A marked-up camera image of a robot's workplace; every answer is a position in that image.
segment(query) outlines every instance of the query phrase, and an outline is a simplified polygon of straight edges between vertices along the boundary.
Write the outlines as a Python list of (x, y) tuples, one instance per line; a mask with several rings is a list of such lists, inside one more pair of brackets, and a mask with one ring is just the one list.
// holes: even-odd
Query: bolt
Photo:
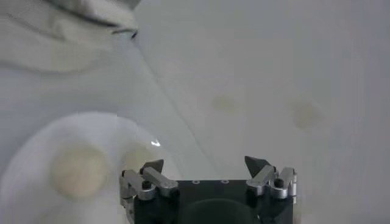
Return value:
[(152, 188), (152, 183), (151, 182), (149, 182), (147, 180), (142, 182), (142, 190), (148, 190), (150, 188)]
[(276, 178), (274, 180), (274, 186), (277, 187), (277, 188), (283, 188), (283, 185), (284, 185), (284, 181), (280, 178)]

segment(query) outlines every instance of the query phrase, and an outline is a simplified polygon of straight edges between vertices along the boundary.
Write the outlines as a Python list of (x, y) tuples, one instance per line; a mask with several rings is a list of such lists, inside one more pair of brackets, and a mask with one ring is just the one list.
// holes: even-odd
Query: white fabric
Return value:
[(0, 61), (30, 69), (79, 71), (111, 49), (113, 31), (137, 29), (129, 8), (106, 0), (80, 6), (117, 27), (84, 21), (44, 0), (2, 1)]

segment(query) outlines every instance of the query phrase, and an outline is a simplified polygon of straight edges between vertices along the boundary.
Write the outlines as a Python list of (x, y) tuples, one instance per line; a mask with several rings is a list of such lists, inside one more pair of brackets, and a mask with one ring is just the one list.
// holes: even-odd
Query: beige spot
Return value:
[(135, 144), (124, 155), (124, 170), (139, 171), (139, 169), (146, 163), (158, 159), (157, 155), (142, 144)]
[(70, 199), (83, 199), (95, 195), (108, 173), (104, 153), (90, 145), (75, 145), (55, 157), (50, 177), (58, 193)]
[(213, 108), (216, 111), (233, 114), (236, 110), (236, 103), (232, 97), (229, 96), (217, 96), (212, 102)]
[(297, 100), (291, 104), (292, 118), (295, 126), (299, 129), (307, 130), (320, 123), (324, 116), (313, 105), (311, 100)]

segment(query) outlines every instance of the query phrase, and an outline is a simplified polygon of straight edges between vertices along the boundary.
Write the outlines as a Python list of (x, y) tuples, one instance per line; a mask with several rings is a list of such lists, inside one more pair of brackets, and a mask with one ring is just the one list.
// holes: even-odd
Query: stain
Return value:
[(296, 100), (291, 104), (295, 126), (302, 130), (312, 128), (324, 119), (324, 115), (312, 100)]
[(214, 97), (212, 106), (214, 110), (223, 113), (234, 114), (236, 111), (236, 103), (234, 99), (226, 95)]

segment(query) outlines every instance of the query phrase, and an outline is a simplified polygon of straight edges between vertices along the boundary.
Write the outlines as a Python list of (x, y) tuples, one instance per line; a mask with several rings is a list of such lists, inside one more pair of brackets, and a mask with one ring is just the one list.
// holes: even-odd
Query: dough ball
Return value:
[(89, 145), (65, 150), (51, 167), (51, 182), (62, 195), (72, 199), (92, 197), (104, 184), (109, 172), (105, 155)]
[(137, 144), (124, 156), (124, 170), (134, 170), (138, 172), (146, 163), (157, 159), (157, 155), (146, 146)]

